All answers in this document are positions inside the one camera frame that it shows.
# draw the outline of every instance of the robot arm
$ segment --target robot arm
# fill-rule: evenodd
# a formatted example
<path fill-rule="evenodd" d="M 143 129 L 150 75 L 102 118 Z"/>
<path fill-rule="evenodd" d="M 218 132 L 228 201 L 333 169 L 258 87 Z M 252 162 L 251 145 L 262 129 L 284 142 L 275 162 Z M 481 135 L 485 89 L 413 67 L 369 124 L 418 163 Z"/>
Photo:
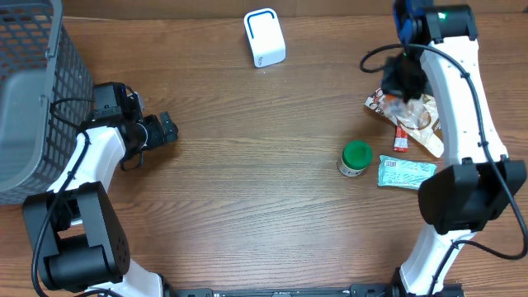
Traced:
<path fill-rule="evenodd" d="M 470 8 L 434 7 L 432 0 L 398 0 L 394 4 L 394 18 L 398 37 L 404 45 L 419 44 L 438 49 L 469 73 L 478 95 L 492 156 L 492 160 L 488 160 L 483 151 L 473 94 L 458 68 L 437 53 L 410 47 L 405 54 L 389 60 L 393 66 L 385 69 L 382 82 L 385 93 L 406 101 L 424 93 L 425 83 L 417 90 L 417 81 L 428 80 L 431 84 L 448 166 L 423 182 L 418 192 L 426 224 L 411 256 L 394 276 L 393 285 L 398 287 L 400 296 L 422 296 L 429 293 L 434 281 L 433 294 L 444 289 L 444 278 L 463 244 L 447 258 L 438 278 L 434 277 L 452 243 L 471 239 L 508 205 L 509 200 L 498 185 L 489 162 L 495 162 L 501 169 L 512 194 L 526 180 L 526 168 L 523 162 L 508 160 L 506 147 L 493 125 L 479 73 L 478 34 Z M 409 79 L 417 76 L 425 79 Z"/>
<path fill-rule="evenodd" d="M 48 205 L 83 156 L 47 223 L 36 259 L 40 278 L 50 290 L 112 288 L 123 295 L 162 294 L 161 277 L 130 258 L 125 232 L 106 192 L 117 163 L 123 168 L 124 162 L 135 154 L 177 140 L 177 127 L 167 112 L 160 115 L 161 124 L 155 115 L 143 117 L 141 97 L 131 90 L 127 95 L 127 88 L 118 82 L 95 86 L 95 110 L 90 120 L 80 126 L 86 134 L 78 134 L 66 168 L 46 193 L 27 197 L 22 207 L 35 249 Z M 85 135 L 89 139 L 87 148 Z M 75 224 L 82 224 L 85 234 L 71 238 L 58 235 Z"/>

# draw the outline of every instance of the mesh basket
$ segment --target mesh basket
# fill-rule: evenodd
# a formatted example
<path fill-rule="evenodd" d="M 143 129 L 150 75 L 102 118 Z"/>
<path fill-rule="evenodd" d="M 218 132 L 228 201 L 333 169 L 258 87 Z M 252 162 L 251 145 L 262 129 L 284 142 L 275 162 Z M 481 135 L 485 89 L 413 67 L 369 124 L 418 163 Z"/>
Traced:
<path fill-rule="evenodd" d="M 92 99 L 92 76 L 62 26 L 60 0 L 0 2 L 0 205 L 46 191 L 75 148 L 76 131 L 50 115 L 50 103 Z M 80 123 L 89 102 L 58 106 Z"/>

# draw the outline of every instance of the small jar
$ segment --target small jar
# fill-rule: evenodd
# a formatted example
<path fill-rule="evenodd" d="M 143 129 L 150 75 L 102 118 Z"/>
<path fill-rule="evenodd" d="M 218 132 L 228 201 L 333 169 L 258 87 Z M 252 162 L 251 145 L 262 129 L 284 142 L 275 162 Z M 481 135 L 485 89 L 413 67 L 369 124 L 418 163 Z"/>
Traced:
<path fill-rule="evenodd" d="M 372 148 L 361 140 L 355 140 L 343 149 L 337 168 L 347 177 L 357 177 L 370 165 L 372 157 Z"/>

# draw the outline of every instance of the plastic wrapper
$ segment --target plastic wrapper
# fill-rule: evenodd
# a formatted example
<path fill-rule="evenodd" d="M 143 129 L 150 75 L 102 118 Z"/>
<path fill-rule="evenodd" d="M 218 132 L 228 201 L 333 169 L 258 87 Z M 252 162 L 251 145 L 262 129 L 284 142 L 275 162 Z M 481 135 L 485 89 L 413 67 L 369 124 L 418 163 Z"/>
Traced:
<path fill-rule="evenodd" d="M 436 165 L 379 156 L 378 186 L 397 186 L 418 190 L 423 181 L 435 174 Z"/>
<path fill-rule="evenodd" d="M 408 151 L 408 134 L 403 128 L 396 126 L 396 136 L 394 137 L 394 152 L 406 153 Z"/>
<path fill-rule="evenodd" d="M 367 98 L 365 105 L 376 113 L 399 125 L 435 157 L 444 153 L 440 118 L 435 97 L 424 94 L 418 100 L 403 100 L 385 96 L 381 89 Z"/>

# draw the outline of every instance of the wood grain surface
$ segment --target wood grain surface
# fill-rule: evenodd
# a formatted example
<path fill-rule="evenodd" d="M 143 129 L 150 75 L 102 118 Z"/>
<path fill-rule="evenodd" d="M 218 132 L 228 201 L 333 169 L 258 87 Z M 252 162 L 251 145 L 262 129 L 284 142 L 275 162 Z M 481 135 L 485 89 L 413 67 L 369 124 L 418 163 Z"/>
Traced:
<path fill-rule="evenodd" d="M 378 156 L 435 162 L 363 108 L 380 74 L 361 57 L 396 42 L 390 16 L 283 18 L 285 62 L 255 69 L 240 20 L 66 23 L 97 83 L 125 82 L 146 114 L 168 111 L 180 139 L 117 170 L 109 196 L 133 258 L 177 288 L 216 290 L 386 282 L 423 220 L 417 193 L 377 187 Z M 478 17 L 480 66 L 495 125 L 512 159 L 528 159 L 528 19 Z M 372 66 L 384 60 L 373 60 Z M 364 175 L 336 168 L 362 139 Z M 516 199 L 528 215 L 528 187 Z M 510 209 L 476 240 L 521 249 Z M 0 207 L 0 295 L 32 295 L 31 247 L 21 207 Z M 527 296 L 526 260 L 465 247 L 447 280 L 468 296 Z M 54 292 L 53 295 L 68 295 Z"/>
<path fill-rule="evenodd" d="M 116 20 L 242 18 L 264 7 L 281 17 L 392 15 L 394 0 L 63 0 L 64 15 Z M 469 4 L 476 13 L 522 12 L 527 0 L 435 0 L 436 5 Z"/>

